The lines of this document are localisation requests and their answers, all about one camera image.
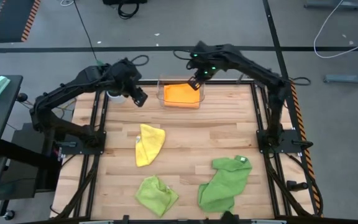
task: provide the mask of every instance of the orange cloth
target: orange cloth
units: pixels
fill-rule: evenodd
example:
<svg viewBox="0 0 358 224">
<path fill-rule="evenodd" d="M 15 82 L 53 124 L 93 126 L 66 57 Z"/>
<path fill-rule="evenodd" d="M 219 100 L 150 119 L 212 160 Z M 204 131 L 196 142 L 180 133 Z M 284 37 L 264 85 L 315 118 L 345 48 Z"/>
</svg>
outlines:
<svg viewBox="0 0 358 224">
<path fill-rule="evenodd" d="M 164 105 L 183 108 L 200 107 L 200 90 L 192 89 L 189 84 L 165 85 Z"/>
</svg>

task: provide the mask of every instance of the wood plank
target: wood plank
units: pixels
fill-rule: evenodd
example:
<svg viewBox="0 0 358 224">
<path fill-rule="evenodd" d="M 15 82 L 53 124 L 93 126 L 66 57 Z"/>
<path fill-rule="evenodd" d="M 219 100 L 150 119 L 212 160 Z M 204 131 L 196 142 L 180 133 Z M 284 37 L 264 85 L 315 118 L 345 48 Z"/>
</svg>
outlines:
<svg viewBox="0 0 358 224">
<path fill-rule="evenodd" d="M 264 160 L 259 153 L 255 132 L 257 120 L 249 85 L 209 85 L 205 99 L 198 110 L 162 108 L 156 97 L 156 86 L 145 86 L 148 94 L 145 105 L 137 108 L 132 100 L 123 104 L 109 104 L 106 127 L 106 150 L 99 163 L 92 219 L 158 219 L 134 198 L 144 178 L 158 175 L 178 195 L 178 201 L 162 217 L 163 219 L 219 218 L 219 213 L 205 214 L 197 204 L 199 184 L 209 182 L 215 170 L 213 159 L 233 158 L 242 155 L 249 158 L 252 172 L 243 193 L 235 197 L 234 213 L 240 218 L 272 218 L 269 186 Z M 264 115 L 261 92 L 258 91 L 261 113 Z M 88 124 L 94 93 L 77 98 L 73 122 Z M 166 131 L 166 140 L 160 154 L 149 166 L 135 165 L 135 137 L 140 124 L 148 124 Z M 291 128 L 288 110 L 284 109 L 282 123 Z M 78 186 L 82 156 L 76 156 L 63 167 L 57 186 L 54 209 L 61 211 Z M 305 181 L 302 169 L 282 156 L 285 178 Z M 311 208 L 307 191 L 293 193 Z M 81 213 L 84 212 L 86 195 Z M 278 191 L 280 208 L 283 207 Z"/>
</svg>

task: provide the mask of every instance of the green object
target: green object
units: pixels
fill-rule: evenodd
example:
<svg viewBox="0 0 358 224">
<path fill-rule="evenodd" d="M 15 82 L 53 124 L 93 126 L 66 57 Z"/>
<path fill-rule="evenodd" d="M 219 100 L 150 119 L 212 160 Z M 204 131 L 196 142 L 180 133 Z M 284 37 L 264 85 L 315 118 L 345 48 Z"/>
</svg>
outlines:
<svg viewBox="0 0 358 224">
<path fill-rule="evenodd" d="M 104 63 L 103 63 L 102 61 L 100 61 L 100 60 L 97 60 L 96 63 L 97 63 L 99 66 L 104 65 Z"/>
<path fill-rule="evenodd" d="M 165 185 L 157 176 L 143 180 L 135 198 L 145 207 L 162 217 L 178 200 L 178 195 Z"/>
<path fill-rule="evenodd" d="M 234 159 L 220 158 L 212 161 L 216 174 L 207 184 L 198 187 L 198 205 L 204 212 L 230 211 L 234 206 L 234 196 L 241 194 L 252 170 L 244 156 Z"/>
</svg>

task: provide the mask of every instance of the microfiber cloth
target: microfiber cloth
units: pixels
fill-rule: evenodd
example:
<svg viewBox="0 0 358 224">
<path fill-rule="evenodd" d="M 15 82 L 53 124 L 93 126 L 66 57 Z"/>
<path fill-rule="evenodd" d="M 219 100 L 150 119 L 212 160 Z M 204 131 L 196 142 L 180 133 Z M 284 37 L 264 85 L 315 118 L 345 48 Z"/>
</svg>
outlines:
<svg viewBox="0 0 358 224">
<path fill-rule="evenodd" d="M 143 180 L 135 198 L 159 217 L 167 212 L 178 200 L 178 195 L 166 186 L 157 176 Z"/>
<path fill-rule="evenodd" d="M 164 105 L 184 108 L 200 107 L 200 90 L 194 90 L 189 84 L 165 85 Z"/>
<path fill-rule="evenodd" d="M 165 141 L 165 131 L 146 124 L 140 125 L 140 135 L 136 137 L 136 165 L 150 165 L 157 157 Z"/>
<path fill-rule="evenodd" d="M 234 159 L 220 158 L 212 161 L 216 174 L 207 184 L 198 188 L 198 205 L 204 212 L 230 211 L 234 196 L 241 194 L 252 170 L 249 160 L 243 156 Z"/>
</svg>

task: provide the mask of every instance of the crumpled towel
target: crumpled towel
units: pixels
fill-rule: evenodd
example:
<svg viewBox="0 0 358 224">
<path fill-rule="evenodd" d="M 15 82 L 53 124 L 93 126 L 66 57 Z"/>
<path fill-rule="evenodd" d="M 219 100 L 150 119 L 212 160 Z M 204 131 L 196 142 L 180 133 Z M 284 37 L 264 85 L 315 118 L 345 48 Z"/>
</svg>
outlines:
<svg viewBox="0 0 358 224">
<path fill-rule="evenodd" d="M 165 131 L 146 124 L 140 125 L 140 135 L 136 137 L 136 166 L 150 165 L 157 157 L 165 141 Z"/>
<path fill-rule="evenodd" d="M 156 215 L 162 217 L 178 200 L 179 196 L 157 176 L 152 176 L 143 180 L 135 198 Z"/>
<path fill-rule="evenodd" d="M 214 159 L 212 167 L 218 171 L 209 183 L 199 186 L 198 205 L 204 212 L 230 211 L 234 196 L 241 194 L 247 184 L 251 163 L 244 156 L 236 156 Z"/>
</svg>

